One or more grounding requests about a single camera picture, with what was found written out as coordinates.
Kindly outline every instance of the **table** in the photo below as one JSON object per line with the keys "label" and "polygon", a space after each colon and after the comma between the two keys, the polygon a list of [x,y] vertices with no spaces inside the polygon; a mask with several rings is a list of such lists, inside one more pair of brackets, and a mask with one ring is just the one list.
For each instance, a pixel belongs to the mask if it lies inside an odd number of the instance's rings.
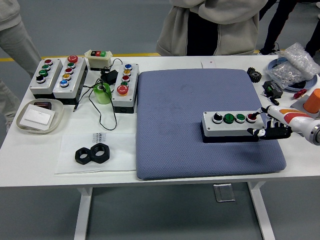
{"label": "table", "polygon": [[[182,57],[121,57],[124,63],[139,64],[140,72],[167,69],[194,69],[211,66],[226,69],[247,70],[255,68],[262,73],[259,83],[254,88],[263,106],[271,103],[261,93],[264,81],[270,80],[265,76],[267,64],[276,59],[275,55],[253,56],[182,56]],[[113,69],[118,70],[120,61],[114,62]],[[100,76],[99,72],[89,71],[85,85],[92,85]],[[320,83],[308,91],[311,94]],[[22,100],[20,110],[33,100],[28,89]],[[293,93],[284,92],[279,100],[282,106],[289,107],[293,102]],[[102,121],[113,123],[112,107],[104,105]],[[143,181],[137,178],[135,171],[97,172],[79,174],[55,175],[55,168],[60,152],[62,136],[65,134],[91,134],[105,132],[99,125],[98,112],[92,107],[87,98],[80,102],[76,112],[73,105],[64,106],[64,114],[58,127],[44,135],[34,135],[20,131],[13,122],[6,139],[0,149],[0,188],[77,188],[81,193],[78,219],[75,229],[75,240],[86,238],[89,219],[92,189],[98,187],[116,186],[146,186],[146,185],[179,185],[207,183],[248,182],[252,201],[264,239],[275,239],[268,214],[260,192],[260,187],[266,181],[299,180],[320,178],[320,148],[310,144],[297,133],[288,139],[279,140],[280,147],[286,159],[287,166],[281,172],[255,175],[228,175],[216,177],[194,177],[163,180]],[[136,113],[117,113],[118,126],[113,133],[135,133]]]}

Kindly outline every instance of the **gray hoodie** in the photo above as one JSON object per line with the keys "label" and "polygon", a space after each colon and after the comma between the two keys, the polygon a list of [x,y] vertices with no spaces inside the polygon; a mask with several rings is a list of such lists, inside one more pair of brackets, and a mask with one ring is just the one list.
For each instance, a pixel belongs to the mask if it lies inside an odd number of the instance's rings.
{"label": "gray hoodie", "polygon": [[256,47],[259,11],[267,0],[170,0],[156,51],[162,56],[185,56],[189,12],[218,24],[214,55],[249,55]]}
{"label": "gray hoodie", "polygon": [[0,0],[0,31],[20,22],[20,5],[17,0]]}

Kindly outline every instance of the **table leg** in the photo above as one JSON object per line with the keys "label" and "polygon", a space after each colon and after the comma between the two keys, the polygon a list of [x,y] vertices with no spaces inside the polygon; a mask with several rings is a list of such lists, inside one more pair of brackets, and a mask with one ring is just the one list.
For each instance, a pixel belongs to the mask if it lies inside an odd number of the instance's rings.
{"label": "table leg", "polygon": [[275,240],[274,231],[272,230],[266,206],[260,192],[260,187],[263,184],[265,184],[265,181],[248,182],[252,202],[254,205],[256,216],[258,218],[262,237],[264,240]]}
{"label": "table leg", "polygon": [[92,187],[78,188],[78,191],[81,193],[81,200],[79,205],[78,218],[76,220],[74,240],[86,239],[92,190]]}

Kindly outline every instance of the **black hex nut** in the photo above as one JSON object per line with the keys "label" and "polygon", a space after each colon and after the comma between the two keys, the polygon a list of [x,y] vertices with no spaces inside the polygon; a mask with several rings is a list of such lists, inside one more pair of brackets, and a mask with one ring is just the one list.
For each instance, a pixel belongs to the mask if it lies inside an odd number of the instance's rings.
{"label": "black hex nut", "polygon": [[[102,155],[97,156],[98,152],[103,152]],[[97,143],[90,148],[90,158],[98,164],[102,164],[110,158],[109,147],[103,143]]]}
{"label": "black hex nut", "polygon": [[91,161],[90,150],[86,147],[82,147],[75,152],[74,159],[77,163],[85,165]]}

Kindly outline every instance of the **white tray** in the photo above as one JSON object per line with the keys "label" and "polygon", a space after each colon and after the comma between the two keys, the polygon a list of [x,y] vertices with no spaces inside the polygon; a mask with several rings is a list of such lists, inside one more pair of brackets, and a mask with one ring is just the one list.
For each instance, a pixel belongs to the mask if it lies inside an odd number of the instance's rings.
{"label": "white tray", "polygon": [[[28,106],[30,104],[33,105],[35,102],[50,102],[51,103],[51,110],[55,111],[51,125],[47,130],[37,130],[32,127],[22,126],[20,124],[20,121],[21,121],[23,115],[25,114]],[[62,102],[55,100],[55,99],[39,98],[39,99],[35,99],[35,100],[28,102],[21,110],[21,112],[18,115],[18,117],[16,118],[15,122],[16,122],[16,125],[18,126],[18,128],[24,132],[28,132],[31,134],[46,134],[46,133],[51,132],[52,130],[54,130],[58,126],[58,124],[60,123],[60,120],[62,118],[63,113],[64,113],[64,105],[62,104]]]}

